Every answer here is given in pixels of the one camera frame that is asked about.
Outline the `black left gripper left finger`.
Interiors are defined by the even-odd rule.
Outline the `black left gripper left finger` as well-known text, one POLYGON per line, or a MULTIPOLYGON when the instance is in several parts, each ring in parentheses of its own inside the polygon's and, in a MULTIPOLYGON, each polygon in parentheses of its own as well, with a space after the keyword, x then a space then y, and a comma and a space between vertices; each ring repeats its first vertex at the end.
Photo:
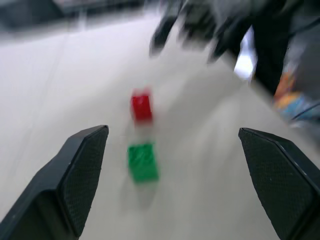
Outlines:
POLYGON ((79 240, 99 183, 109 128, 70 136, 0 222, 0 240, 79 240))

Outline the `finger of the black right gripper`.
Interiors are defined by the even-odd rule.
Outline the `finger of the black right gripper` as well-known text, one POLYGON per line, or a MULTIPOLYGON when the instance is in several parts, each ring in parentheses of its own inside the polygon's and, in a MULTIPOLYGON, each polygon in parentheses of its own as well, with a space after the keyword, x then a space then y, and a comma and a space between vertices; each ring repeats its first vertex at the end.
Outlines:
POLYGON ((155 29, 149 46, 149 56, 153 57, 164 49, 170 32, 177 21, 182 9, 182 4, 169 4, 157 28, 155 29))
POLYGON ((227 50, 237 55, 236 45, 237 48, 240 47, 240 42, 252 23, 252 14, 238 12, 227 16, 221 24, 218 23, 218 16, 213 12, 207 12, 206 15, 213 28, 210 30, 211 36, 216 41, 215 47, 211 49, 208 55, 208 63, 215 62, 227 50))

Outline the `colourful printed object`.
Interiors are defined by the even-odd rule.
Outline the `colourful printed object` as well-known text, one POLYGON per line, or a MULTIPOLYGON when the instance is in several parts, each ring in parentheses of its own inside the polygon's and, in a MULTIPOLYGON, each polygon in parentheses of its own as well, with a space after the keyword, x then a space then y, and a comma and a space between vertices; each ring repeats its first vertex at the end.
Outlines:
POLYGON ((281 75, 272 100, 273 107, 288 120, 320 125, 320 100, 312 100, 301 91, 294 90, 295 82, 293 74, 284 72, 281 75))

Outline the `red cube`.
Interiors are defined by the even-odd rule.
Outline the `red cube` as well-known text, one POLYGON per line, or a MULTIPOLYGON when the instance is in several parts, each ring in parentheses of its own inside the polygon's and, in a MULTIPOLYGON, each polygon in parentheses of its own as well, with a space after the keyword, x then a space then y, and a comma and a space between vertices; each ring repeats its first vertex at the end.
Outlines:
POLYGON ((135 89, 130 98, 130 111, 136 125, 153 121, 152 95, 149 88, 135 89))

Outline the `green cube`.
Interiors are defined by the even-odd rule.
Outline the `green cube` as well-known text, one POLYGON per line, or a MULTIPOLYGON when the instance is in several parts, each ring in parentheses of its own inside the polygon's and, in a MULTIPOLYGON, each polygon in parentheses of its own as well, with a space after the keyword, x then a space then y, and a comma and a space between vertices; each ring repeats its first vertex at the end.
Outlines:
POLYGON ((159 169, 150 142, 132 144, 127 149, 129 173, 135 183, 146 183, 159 179, 159 169))

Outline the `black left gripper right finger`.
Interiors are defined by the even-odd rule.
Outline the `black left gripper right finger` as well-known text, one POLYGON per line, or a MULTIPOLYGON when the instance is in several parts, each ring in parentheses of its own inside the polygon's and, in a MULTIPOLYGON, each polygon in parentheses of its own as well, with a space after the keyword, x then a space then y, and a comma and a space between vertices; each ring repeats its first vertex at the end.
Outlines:
POLYGON ((290 140, 238 132, 250 177, 280 240, 320 240, 320 169, 290 140))

